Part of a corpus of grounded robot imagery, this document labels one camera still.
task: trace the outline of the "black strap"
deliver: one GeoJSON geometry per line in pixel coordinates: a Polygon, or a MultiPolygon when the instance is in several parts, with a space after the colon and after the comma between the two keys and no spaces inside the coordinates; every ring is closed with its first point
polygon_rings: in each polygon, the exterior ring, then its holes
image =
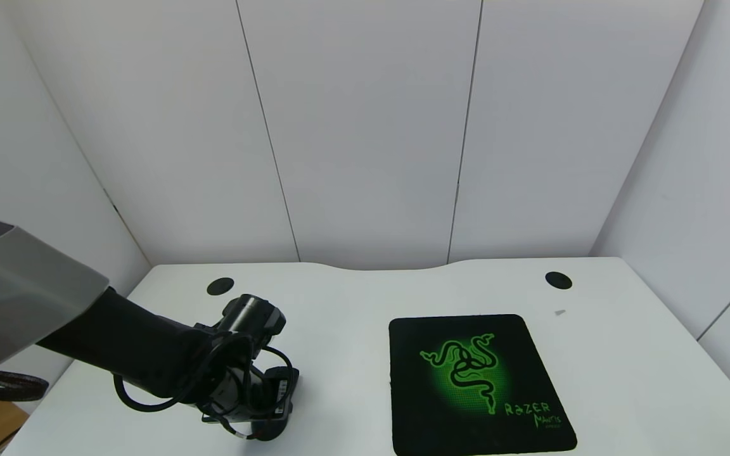
{"type": "Polygon", "coordinates": [[[0,370],[0,401],[38,401],[48,388],[43,378],[0,370]]]}

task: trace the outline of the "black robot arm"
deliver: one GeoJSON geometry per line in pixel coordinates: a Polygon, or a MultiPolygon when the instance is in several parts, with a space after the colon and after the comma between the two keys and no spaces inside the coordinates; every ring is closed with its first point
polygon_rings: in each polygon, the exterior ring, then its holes
{"type": "Polygon", "coordinates": [[[271,440],[286,427],[298,378],[286,356],[267,346],[285,324],[275,306],[250,294],[229,302],[218,323],[190,327],[109,288],[37,344],[112,372],[119,398],[134,410],[159,412],[180,402],[237,436],[271,440]],[[252,361],[261,350],[281,356],[287,366],[255,369],[252,361]],[[140,404],[125,392],[124,381],[168,400],[140,404]],[[252,422],[247,436],[230,425],[243,421],[252,422]]]}

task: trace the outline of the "table surface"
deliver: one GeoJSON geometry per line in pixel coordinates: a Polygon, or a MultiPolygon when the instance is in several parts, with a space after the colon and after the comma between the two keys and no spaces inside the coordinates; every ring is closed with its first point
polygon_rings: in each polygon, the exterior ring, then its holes
{"type": "MultiPolygon", "coordinates": [[[[163,265],[130,299],[182,323],[212,324],[241,293],[267,298],[286,315],[272,346],[289,355],[301,381],[280,438],[243,441],[202,424],[186,406],[134,412],[118,400],[109,372],[75,362],[6,456],[394,454],[388,323],[475,314],[525,319],[576,430],[571,454],[730,455],[730,381],[616,258],[469,260],[411,271],[163,265]],[[550,271],[564,272],[573,287],[548,285],[550,271]],[[235,288],[210,296],[205,289],[218,277],[234,278],[235,288]]],[[[278,360],[262,354],[257,364],[278,360]]],[[[159,401],[129,389],[139,400],[159,401]]]]}

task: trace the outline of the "razer logo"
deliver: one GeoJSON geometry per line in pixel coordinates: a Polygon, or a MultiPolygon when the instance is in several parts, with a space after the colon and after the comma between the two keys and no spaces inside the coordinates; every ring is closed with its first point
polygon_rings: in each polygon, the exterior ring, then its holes
{"type": "Polygon", "coordinates": [[[446,341],[438,353],[421,351],[419,354],[438,369],[444,364],[452,364],[449,381],[458,388],[474,388],[486,401],[489,415],[495,415],[495,384],[484,378],[481,371],[497,366],[497,357],[487,350],[489,341],[495,334],[475,336],[470,346],[463,346],[460,341],[446,341]]]}

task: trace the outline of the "mouse pad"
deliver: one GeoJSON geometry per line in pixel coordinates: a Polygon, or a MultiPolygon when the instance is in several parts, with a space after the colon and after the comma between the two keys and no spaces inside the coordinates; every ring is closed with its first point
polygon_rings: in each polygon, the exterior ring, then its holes
{"type": "Polygon", "coordinates": [[[398,456],[573,450],[576,434],[519,315],[390,323],[398,456]]]}

